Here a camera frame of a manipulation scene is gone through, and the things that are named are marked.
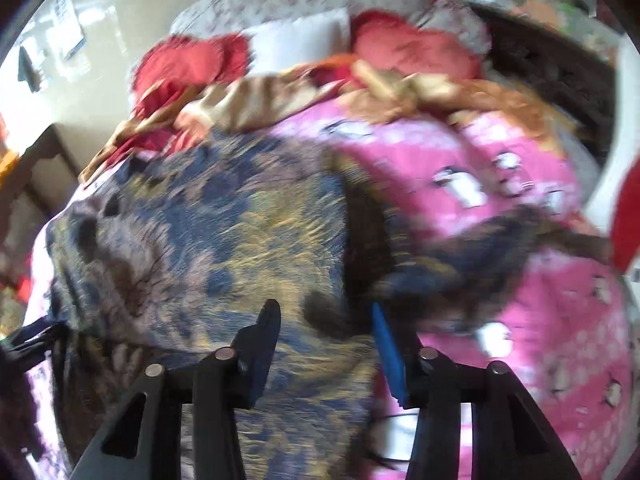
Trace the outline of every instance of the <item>metal screw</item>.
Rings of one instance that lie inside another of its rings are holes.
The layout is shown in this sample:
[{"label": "metal screw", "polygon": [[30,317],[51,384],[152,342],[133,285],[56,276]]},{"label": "metal screw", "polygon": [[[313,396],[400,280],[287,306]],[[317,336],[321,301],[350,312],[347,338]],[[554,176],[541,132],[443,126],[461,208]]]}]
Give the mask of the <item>metal screw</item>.
[{"label": "metal screw", "polygon": [[162,365],[159,365],[158,363],[153,363],[145,369],[145,374],[147,377],[158,377],[158,375],[162,374],[162,372],[164,372],[164,367]]},{"label": "metal screw", "polygon": [[494,361],[491,363],[491,368],[494,374],[502,375],[509,371],[509,367],[502,361]]},{"label": "metal screw", "polygon": [[431,361],[438,357],[438,351],[431,346],[423,346],[420,348],[418,355],[420,355],[420,359]]},{"label": "metal screw", "polygon": [[236,351],[231,346],[223,346],[216,350],[216,359],[219,361],[227,361],[236,357]]}]

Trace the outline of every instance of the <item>red pillow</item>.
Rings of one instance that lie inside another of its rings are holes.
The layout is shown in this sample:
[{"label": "red pillow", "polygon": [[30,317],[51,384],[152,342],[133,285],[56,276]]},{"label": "red pillow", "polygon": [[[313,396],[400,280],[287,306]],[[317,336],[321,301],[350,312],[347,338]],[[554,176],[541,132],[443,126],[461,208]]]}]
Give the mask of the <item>red pillow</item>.
[{"label": "red pillow", "polygon": [[351,25],[353,52],[379,70],[442,73],[458,79],[480,75],[481,62],[456,36],[440,30],[419,30],[401,16],[367,10]]},{"label": "red pillow", "polygon": [[137,99],[161,79],[206,86],[214,81],[231,82],[246,73],[248,40],[226,34],[210,40],[172,36],[156,44],[143,57],[132,83]]}]

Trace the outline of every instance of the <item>cushion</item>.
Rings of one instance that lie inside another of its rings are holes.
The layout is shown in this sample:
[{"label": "cushion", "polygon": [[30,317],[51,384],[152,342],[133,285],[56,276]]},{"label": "cushion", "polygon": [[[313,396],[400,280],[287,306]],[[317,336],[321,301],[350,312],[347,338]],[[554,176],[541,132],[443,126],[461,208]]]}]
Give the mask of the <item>cushion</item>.
[{"label": "cushion", "polygon": [[250,75],[281,72],[347,52],[351,38],[347,9],[268,22],[243,33],[250,38]]},{"label": "cushion", "polygon": [[353,20],[353,51],[379,70],[443,73],[453,78],[480,75],[481,60],[458,38],[440,30],[419,30],[401,16],[383,10],[361,13]]},{"label": "cushion", "polygon": [[153,46],[143,57],[131,89],[140,99],[161,79],[206,86],[214,81],[231,82],[246,73],[248,41],[238,34],[210,40],[171,36]]},{"label": "cushion", "polygon": [[449,0],[200,0],[178,15],[171,33],[211,38],[338,7],[346,7],[351,16],[367,9],[385,9],[416,27],[446,30],[478,56],[491,48],[491,37],[482,20],[469,7]]}]

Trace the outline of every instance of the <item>wooden furniture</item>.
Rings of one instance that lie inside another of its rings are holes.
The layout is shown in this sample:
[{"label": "wooden furniture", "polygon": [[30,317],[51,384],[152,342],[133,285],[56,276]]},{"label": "wooden furniture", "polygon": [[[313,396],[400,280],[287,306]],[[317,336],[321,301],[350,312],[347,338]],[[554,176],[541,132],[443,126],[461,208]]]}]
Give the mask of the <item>wooden furniture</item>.
[{"label": "wooden furniture", "polygon": [[[57,155],[60,155],[69,171],[77,177],[80,169],[60,141],[58,131],[52,124],[24,152],[11,172],[0,182],[0,250],[9,232],[12,204],[22,193],[27,195],[47,220],[56,213],[33,187],[31,171],[38,161],[51,159]],[[0,281],[15,285],[11,277],[2,272],[0,272]]]},{"label": "wooden furniture", "polygon": [[615,69],[575,41],[533,22],[493,7],[471,7],[492,35],[494,68],[578,119],[583,124],[580,140],[603,165],[613,137]]}]

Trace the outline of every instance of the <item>pink blanket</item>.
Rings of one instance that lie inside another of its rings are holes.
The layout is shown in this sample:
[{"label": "pink blanket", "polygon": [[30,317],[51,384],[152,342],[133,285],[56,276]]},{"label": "pink blanket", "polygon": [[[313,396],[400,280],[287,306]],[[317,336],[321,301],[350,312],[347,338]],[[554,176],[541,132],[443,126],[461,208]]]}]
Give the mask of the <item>pink blanket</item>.
[{"label": "pink blanket", "polygon": [[[545,205],[561,221],[580,206],[569,163],[492,113],[460,132],[428,116],[370,126],[345,120],[334,101],[269,131],[340,146],[409,215],[415,233],[426,237],[455,235],[518,202]],[[505,361],[542,407],[583,478],[599,478],[626,421],[632,387],[617,277],[593,260],[543,251],[530,259],[516,298],[497,322],[484,351],[471,338],[425,334],[421,339],[456,362],[485,367],[492,358]],[[377,416],[402,412],[382,377],[376,398]],[[460,478],[471,475],[467,408]],[[369,478],[400,480],[404,472],[372,465]]]}]

